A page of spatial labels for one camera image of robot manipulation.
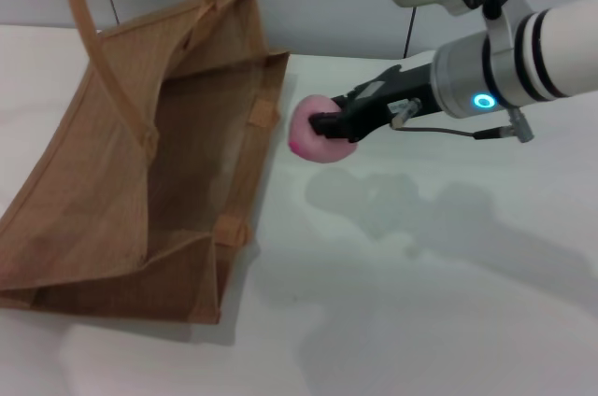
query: bag handle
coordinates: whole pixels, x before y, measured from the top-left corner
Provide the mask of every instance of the bag handle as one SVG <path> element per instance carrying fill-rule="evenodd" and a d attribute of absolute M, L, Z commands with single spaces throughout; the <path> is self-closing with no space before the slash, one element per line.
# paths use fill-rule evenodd
<path fill-rule="evenodd" d="M 205 0 L 206 5 L 217 5 L 217 0 Z M 87 0 L 68 0 L 83 46 L 90 57 L 90 63 L 102 83 L 110 103 L 131 132 L 136 142 L 146 151 L 151 161 L 158 148 L 158 131 L 151 120 L 146 120 L 139 108 L 131 101 L 122 88 L 114 71 L 102 51 L 97 30 L 89 10 Z"/>

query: white table surface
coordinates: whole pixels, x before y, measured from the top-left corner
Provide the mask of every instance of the white table surface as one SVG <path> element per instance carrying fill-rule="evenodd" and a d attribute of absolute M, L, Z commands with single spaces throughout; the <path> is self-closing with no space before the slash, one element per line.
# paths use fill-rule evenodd
<path fill-rule="evenodd" d="M 282 113 L 395 63 L 292 56 Z M 73 30 L 0 28 L 0 212 L 85 64 Z M 285 119 L 221 325 L 3 310 L 0 394 L 595 396 L 598 93 L 526 113 L 528 145 L 383 129 L 333 165 Z"/>

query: pink object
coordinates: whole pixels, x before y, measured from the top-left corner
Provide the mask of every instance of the pink object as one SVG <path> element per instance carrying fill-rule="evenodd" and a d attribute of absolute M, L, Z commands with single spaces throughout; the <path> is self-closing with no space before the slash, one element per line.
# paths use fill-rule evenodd
<path fill-rule="evenodd" d="M 303 99 L 292 114 L 289 148 L 304 160 L 314 163 L 336 163 L 357 149 L 347 139 L 327 139 L 314 133 L 309 116 L 335 113 L 340 107 L 325 95 L 310 95 Z"/>

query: jute bag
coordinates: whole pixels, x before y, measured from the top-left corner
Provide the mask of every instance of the jute bag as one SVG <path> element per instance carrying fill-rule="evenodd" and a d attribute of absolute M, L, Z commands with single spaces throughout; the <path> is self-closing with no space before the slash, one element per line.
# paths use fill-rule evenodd
<path fill-rule="evenodd" d="M 256 0 L 191 0 L 100 35 L 69 2 L 90 65 L 0 220 L 0 305 L 217 322 L 288 54 L 269 52 Z"/>

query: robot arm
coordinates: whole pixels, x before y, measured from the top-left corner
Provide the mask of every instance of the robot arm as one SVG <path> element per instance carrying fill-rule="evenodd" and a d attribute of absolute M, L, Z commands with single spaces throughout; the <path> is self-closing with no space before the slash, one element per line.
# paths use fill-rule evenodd
<path fill-rule="evenodd" d="M 467 118 L 506 110 L 510 125 L 470 135 L 528 142 L 534 136 L 523 106 L 598 90 L 598 0 L 539 13 L 526 0 L 393 1 L 439 4 L 453 15 L 481 7 L 487 30 L 441 47 L 430 64 L 405 72 L 394 66 L 336 97 L 339 112 L 310 118 L 316 134 L 357 142 L 383 125 L 403 129 L 407 119 L 433 112 Z"/>

